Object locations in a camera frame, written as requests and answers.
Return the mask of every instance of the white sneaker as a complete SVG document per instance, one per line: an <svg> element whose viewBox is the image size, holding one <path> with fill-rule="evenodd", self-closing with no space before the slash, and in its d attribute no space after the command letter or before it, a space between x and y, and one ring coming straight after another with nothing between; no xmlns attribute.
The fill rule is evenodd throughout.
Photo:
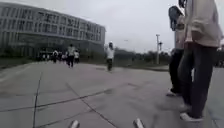
<svg viewBox="0 0 224 128"><path fill-rule="evenodd" d="M180 112L187 112L191 110L191 106L187 104L181 104L179 107Z"/></svg>
<svg viewBox="0 0 224 128"><path fill-rule="evenodd" d="M178 93L173 93L171 90L168 90L166 96L169 96L169 97L179 97L180 94L178 94Z"/></svg>
<svg viewBox="0 0 224 128"><path fill-rule="evenodd" d="M193 118L193 117L190 117L187 113L181 113L180 118L184 121L187 121L187 122L201 122L201 121L203 121L203 118Z"/></svg>

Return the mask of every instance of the overcast sky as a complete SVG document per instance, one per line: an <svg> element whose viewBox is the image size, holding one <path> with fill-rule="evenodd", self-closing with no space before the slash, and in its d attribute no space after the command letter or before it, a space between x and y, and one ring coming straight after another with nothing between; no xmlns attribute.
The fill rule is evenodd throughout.
<svg viewBox="0 0 224 128"><path fill-rule="evenodd" d="M160 34L163 50L173 48L173 32L169 28L168 8L178 0L0 0L46 8L85 18L106 27L106 43L145 52L156 50L156 34ZM224 30L224 1L216 0L220 24Z"/></svg>

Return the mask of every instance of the pole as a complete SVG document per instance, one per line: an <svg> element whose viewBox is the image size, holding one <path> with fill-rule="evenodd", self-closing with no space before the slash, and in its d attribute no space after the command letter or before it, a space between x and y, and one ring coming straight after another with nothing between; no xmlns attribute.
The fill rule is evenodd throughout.
<svg viewBox="0 0 224 128"><path fill-rule="evenodd" d="M156 55L156 64L159 64L159 34L156 34L157 37L157 55Z"/></svg>

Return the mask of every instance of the dark pants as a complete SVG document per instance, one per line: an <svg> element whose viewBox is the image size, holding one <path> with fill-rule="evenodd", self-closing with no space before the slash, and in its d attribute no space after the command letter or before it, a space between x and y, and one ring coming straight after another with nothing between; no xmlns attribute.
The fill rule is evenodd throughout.
<svg viewBox="0 0 224 128"><path fill-rule="evenodd" d="M79 63L79 58L75 58L75 63Z"/></svg>
<svg viewBox="0 0 224 128"><path fill-rule="evenodd" d="M74 56L68 56L68 66L73 67L74 64Z"/></svg>
<svg viewBox="0 0 224 128"><path fill-rule="evenodd" d="M107 59L107 70L111 71L112 67L113 67L113 60Z"/></svg>
<svg viewBox="0 0 224 128"><path fill-rule="evenodd" d="M173 93L179 93L179 94L181 93L181 86L180 86L180 81L178 78L178 67L179 67L183 52L184 50L175 50L169 64L170 79L173 85L171 91Z"/></svg>
<svg viewBox="0 0 224 128"><path fill-rule="evenodd" d="M197 43L187 43L178 75L182 86L184 102L192 106L188 113L194 118L202 116L211 81L216 48ZM194 81L191 72L194 68Z"/></svg>

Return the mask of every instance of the concrete pavement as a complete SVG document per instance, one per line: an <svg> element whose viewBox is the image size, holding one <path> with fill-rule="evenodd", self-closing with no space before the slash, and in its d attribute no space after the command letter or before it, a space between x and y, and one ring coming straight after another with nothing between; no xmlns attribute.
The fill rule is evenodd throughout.
<svg viewBox="0 0 224 128"><path fill-rule="evenodd" d="M108 73L103 66L35 63L2 72L0 75L0 127L67 128L73 120L81 128L133 128L141 118L147 128L216 128L222 122L220 74L214 74L202 123L180 120L181 98L165 96L171 87L167 72L116 68ZM214 102L221 107L214 108Z"/></svg>

